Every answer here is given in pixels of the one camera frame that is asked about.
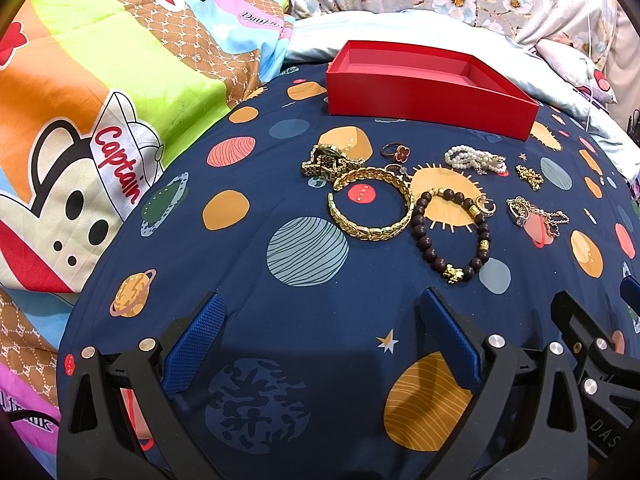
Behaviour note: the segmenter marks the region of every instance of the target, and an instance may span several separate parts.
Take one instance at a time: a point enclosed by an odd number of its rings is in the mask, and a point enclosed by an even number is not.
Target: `open red cardboard box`
[[[538,104],[479,59],[452,50],[348,41],[326,71],[331,115],[429,121],[526,140]]]

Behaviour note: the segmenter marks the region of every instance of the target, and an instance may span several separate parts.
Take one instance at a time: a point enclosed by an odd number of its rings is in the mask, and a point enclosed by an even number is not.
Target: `silver bolt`
[[[582,388],[587,395],[593,395],[598,391],[598,383],[593,379],[586,379],[582,384]]]
[[[502,348],[505,345],[505,340],[500,334],[493,334],[489,336],[488,341],[494,348]]]
[[[85,359],[89,359],[95,355],[95,348],[92,346],[85,346],[80,352],[80,355]]]
[[[156,342],[150,337],[145,337],[142,341],[140,341],[140,344],[138,345],[138,348],[140,348],[143,352],[149,352],[155,347]]]
[[[552,354],[556,355],[560,355],[562,352],[564,352],[564,348],[562,348],[562,345],[558,341],[549,343],[549,350],[551,350]]]

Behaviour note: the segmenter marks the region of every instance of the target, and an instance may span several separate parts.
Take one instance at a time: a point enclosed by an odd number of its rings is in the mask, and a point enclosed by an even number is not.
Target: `white bedding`
[[[428,10],[373,14],[350,10],[297,20],[285,62],[331,61],[347,40],[397,41],[476,56],[529,96],[585,122],[590,104],[546,62],[505,36]],[[604,111],[591,107],[591,137],[628,181],[640,173],[640,148]]]

